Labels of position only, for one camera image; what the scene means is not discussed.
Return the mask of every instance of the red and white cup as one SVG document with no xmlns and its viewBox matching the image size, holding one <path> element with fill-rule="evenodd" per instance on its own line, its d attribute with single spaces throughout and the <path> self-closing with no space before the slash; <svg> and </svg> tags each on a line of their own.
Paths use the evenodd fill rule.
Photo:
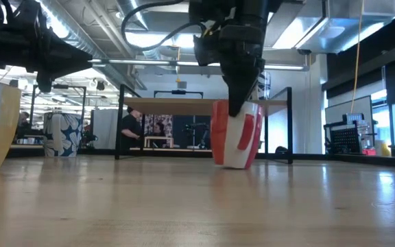
<svg viewBox="0 0 395 247">
<path fill-rule="evenodd" d="M 211 116 L 211 148 L 217 165 L 248 169 L 257 152 L 263 108 L 245 102 L 236 117 L 228 115 L 228 100 L 213 104 Z"/>
</svg>

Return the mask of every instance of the blue and white patterned vase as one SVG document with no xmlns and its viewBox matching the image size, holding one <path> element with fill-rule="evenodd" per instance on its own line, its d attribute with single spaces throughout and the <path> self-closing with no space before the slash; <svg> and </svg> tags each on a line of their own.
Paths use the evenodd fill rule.
<svg viewBox="0 0 395 247">
<path fill-rule="evenodd" d="M 75 157 L 82 138 L 81 117 L 69 113 L 45 113 L 46 157 Z"/>
</svg>

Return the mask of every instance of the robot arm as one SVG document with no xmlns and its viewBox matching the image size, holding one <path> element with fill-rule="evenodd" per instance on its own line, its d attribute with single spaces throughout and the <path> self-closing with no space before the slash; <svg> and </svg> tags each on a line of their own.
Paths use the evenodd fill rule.
<svg viewBox="0 0 395 247">
<path fill-rule="evenodd" d="M 170 33 L 159 44 L 138 47 L 127 41 L 125 25 L 138 11 L 183 1 L 149 3 L 131 11 L 121 25 L 124 40 L 135 50 L 147 51 L 160 46 L 184 28 L 199 25 L 203 32 L 200 37 L 194 37 L 196 59 L 200 66 L 220 63 L 224 81 L 228 85 L 229 115 L 235 117 L 264 70 L 265 61 L 261 56 L 267 18 L 270 12 L 280 7 L 283 0 L 190 0 L 190 23 Z M 207 21 L 214 22 L 208 29 L 202 24 Z"/>
<path fill-rule="evenodd" d="M 24 0 L 15 12 L 8 0 L 1 2 L 8 15 L 5 24 L 0 6 L 0 69 L 14 65 L 30 73 L 37 71 L 38 87 L 48 93 L 56 78 L 92 67 L 90 54 L 65 43 L 47 28 L 38 2 Z"/>
<path fill-rule="evenodd" d="M 8 0 L 0 0 L 10 9 Z M 267 18 L 283 0 L 190 0 L 190 23 L 174 30 L 159 44 L 138 47 L 130 44 L 125 36 L 125 25 L 137 12 L 146 8 L 173 5 L 184 0 L 149 3 L 137 7 L 123 20 L 121 31 L 125 42 L 133 49 L 154 49 L 181 30 L 198 25 L 202 30 L 195 37 L 195 56 L 201 66 L 219 62 L 229 91 L 229 114 L 237 116 L 249 98 L 259 74 L 264 70 L 261 58 Z M 37 71 L 37 82 L 42 92 L 51 90 L 51 83 L 61 76 L 92 67 L 92 56 L 58 38 L 46 19 L 40 4 L 24 0 L 12 13 L 7 11 L 8 23 L 4 24 L 0 6 L 0 68 L 7 64 Z M 213 21 L 207 28 L 202 22 Z"/>
</svg>

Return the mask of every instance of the red stripe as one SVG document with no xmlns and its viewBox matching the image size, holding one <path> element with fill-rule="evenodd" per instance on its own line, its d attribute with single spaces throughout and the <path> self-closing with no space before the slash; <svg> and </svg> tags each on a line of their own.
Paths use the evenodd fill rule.
<svg viewBox="0 0 395 247">
<path fill-rule="evenodd" d="M 213 104 L 211 115 L 211 149 L 216 164 L 224 164 L 226 129 L 228 127 L 228 100 Z"/>
<path fill-rule="evenodd" d="M 255 125 L 254 138 L 252 140 L 251 151 L 250 151 L 250 155 L 246 161 L 245 169 L 249 169 L 251 167 L 251 164 L 255 159 L 255 155 L 259 151 L 259 140 L 260 140 L 260 134 L 261 134 L 262 118 L 263 118 L 263 108 L 261 106 L 259 106 L 259 110 L 257 112 L 257 121 L 256 121 L 256 125 Z"/>
<path fill-rule="evenodd" d="M 254 133 L 254 115 L 247 114 L 243 123 L 243 131 L 241 132 L 240 142 L 237 145 L 238 150 L 246 150 L 249 146 Z"/>
</svg>

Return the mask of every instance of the floor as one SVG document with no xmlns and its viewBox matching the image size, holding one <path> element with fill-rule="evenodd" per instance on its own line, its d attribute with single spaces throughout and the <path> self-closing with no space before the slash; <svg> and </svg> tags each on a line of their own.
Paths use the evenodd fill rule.
<svg viewBox="0 0 395 247">
<path fill-rule="evenodd" d="M 0 246 L 395 246 L 395 169 L 210 159 L 10 159 Z"/>
</svg>

